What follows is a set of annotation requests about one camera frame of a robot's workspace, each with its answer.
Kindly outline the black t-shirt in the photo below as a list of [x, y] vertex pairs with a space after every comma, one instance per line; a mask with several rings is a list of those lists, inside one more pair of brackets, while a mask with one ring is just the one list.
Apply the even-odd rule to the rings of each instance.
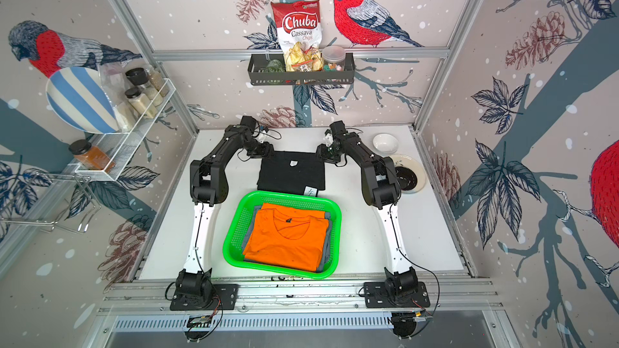
[[314, 153], [274, 151], [261, 161], [257, 189], [315, 198], [326, 189], [325, 164]]

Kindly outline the green plastic basket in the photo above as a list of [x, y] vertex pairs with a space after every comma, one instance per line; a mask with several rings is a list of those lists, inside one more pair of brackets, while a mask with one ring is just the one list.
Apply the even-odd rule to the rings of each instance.
[[240, 201], [223, 256], [235, 267], [322, 280], [338, 267], [341, 225], [331, 200], [256, 191]]

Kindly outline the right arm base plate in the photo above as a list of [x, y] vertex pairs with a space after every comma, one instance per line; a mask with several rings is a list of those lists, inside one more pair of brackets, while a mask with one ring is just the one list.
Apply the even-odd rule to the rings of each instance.
[[390, 294], [384, 282], [365, 282], [360, 293], [365, 306], [369, 309], [430, 307], [427, 287], [423, 282], [419, 282], [416, 288], [399, 294]]

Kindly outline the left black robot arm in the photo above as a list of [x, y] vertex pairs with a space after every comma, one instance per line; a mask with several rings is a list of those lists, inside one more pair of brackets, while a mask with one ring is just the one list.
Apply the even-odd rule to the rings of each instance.
[[250, 116], [243, 116], [239, 123], [228, 126], [208, 155], [190, 163], [193, 228], [184, 267], [175, 281], [174, 309], [204, 309], [214, 302], [212, 267], [205, 261], [207, 239], [212, 235], [215, 209], [229, 193], [226, 167], [241, 150], [251, 159], [264, 159], [274, 153], [272, 144], [260, 137], [258, 121]]

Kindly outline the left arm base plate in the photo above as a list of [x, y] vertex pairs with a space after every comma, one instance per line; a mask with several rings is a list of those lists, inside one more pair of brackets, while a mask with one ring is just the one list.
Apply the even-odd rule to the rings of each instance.
[[202, 311], [215, 310], [216, 307], [223, 310], [233, 310], [238, 297], [240, 286], [237, 284], [212, 285], [206, 284], [204, 293], [193, 295], [185, 294], [181, 289], [175, 288], [170, 300], [171, 311]]

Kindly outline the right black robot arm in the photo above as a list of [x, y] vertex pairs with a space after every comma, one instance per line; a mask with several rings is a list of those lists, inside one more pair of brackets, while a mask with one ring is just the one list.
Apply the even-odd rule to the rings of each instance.
[[409, 261], [398, 218], [401, 185], [394, 162], [368, 148], [344, 122], [330, 124], [325, 143], [317, 147], [318, 158], [328, 164], [353, 160], [360, 168], [361, 191], [365, 203], [377, 209], [388, 248], [388, 266], [382, 296], [396, 307], [411, 306], [419, 289], [417, 272]]

